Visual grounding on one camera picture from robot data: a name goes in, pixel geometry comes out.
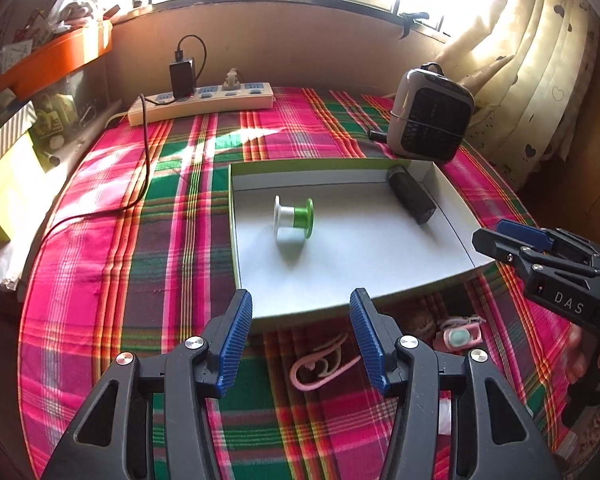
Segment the person right hand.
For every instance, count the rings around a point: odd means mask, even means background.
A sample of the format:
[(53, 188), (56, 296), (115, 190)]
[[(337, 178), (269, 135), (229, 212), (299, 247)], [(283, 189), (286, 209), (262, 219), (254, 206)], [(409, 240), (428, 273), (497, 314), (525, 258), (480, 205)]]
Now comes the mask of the person right hand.
[[(587, 356), (583, 351), (583, 330), (581, 327), (571, 324), (566, 344), (566, 377), (570, 384), (580, 380), (592, 363), (592, 356)], [(596, 362), (600, 369), (600, 355)]]

